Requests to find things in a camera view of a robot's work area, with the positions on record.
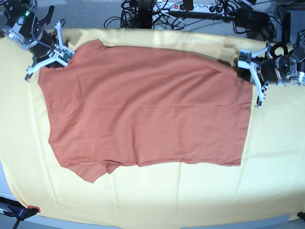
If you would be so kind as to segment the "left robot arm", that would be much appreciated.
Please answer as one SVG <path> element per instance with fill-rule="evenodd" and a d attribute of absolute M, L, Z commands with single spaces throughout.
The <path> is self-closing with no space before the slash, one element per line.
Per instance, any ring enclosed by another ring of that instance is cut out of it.
<path fill-rule="evenodd" d="M 258 80 L 265 90 L 270 84 L 305 85 L 305 31 L 297 33 L 297 39 L 292 50 L 288 50 L 285 43 L 271 44 L 256 53 L 248 50 L 240 50 L 237 60 L 239 69 L 250 70 L 254 67 L 254 76 L 249 74 L 249 82 L 257 85 Z"/>

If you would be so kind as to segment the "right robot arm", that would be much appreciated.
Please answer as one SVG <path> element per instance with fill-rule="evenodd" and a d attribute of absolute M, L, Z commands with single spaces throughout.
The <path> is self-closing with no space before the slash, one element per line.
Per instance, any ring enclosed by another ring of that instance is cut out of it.
<path fill-rule="evenodd" d="M 44 25 L 51 22 L 53 5 L 41 20 L 37 18 L 36 0 L 2 0 L 0 6 L 4 8 L 3 14 L 7 20 L 2 29 L 4 36 L 37 58 L 53 52 L 56 39 L 44 29 Z"/>

